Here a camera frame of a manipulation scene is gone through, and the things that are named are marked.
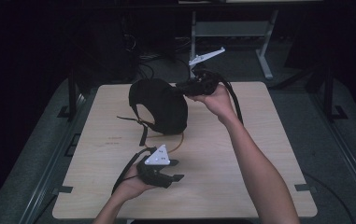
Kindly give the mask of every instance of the wooden table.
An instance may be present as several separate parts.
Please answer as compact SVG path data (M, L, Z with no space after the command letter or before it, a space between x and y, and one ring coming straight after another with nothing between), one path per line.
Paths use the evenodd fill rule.
M267 88L261 82L232 83L243 120L256 144L286 181L300 217L313 217L317 207L304 185L300 167ZM123 167L141 150L142 126L117 116L135 118L128 105L130 85L99 88L64 180L71 193L60 193L56 218L94 218L102 209ZM169 157L179 160L164 168L168 175L185 175L168 189L152 189L127 202L119 218L242 218L257 217L240 174L229 135L202 103L187 100L188 127L181 147ZM149 136L159 136L153 131ZM181 135L149 138L147 145L167 149Z

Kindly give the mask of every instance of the forearm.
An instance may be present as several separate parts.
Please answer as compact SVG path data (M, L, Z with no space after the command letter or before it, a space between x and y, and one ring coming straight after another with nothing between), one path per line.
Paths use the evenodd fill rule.
M112 195L93 224L113 224L124 202L125 200L119 198L119 196Z
M220 120L230 134L245 185L262 223L299 223L284 180L246 128L235 116Z

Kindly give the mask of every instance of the black wall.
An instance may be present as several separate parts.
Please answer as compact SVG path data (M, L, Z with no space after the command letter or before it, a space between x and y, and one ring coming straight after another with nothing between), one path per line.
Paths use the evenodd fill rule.
M306 14L287 65L307 69L316 63L329 67L356 103L356 1L326 1Z
M45 3L0 1L0 188L66 78L57 13Z

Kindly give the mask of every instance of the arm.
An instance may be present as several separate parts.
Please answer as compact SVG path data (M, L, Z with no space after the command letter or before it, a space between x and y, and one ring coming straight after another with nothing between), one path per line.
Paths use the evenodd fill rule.
M204 103L226 127L249 196L262 223L299 223L285 182L239 121L225 87L219 85L212 95L189 98Z
M126 178L136 176L136 165L133 165L127 172ZM122 205L148 189L153 189L154 186L143 183L138 177L129 178L121 182L116 188L116 191L110 196L101 212L98 214L93 224L112 224L119 213Z

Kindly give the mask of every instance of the white paper triangle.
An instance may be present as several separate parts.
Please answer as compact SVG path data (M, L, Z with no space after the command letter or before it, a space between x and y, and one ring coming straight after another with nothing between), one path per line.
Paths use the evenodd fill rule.
M146 165L169 165L169 163L171 163L171 161L169 160L165 145L157 148L157 150L145 160Z

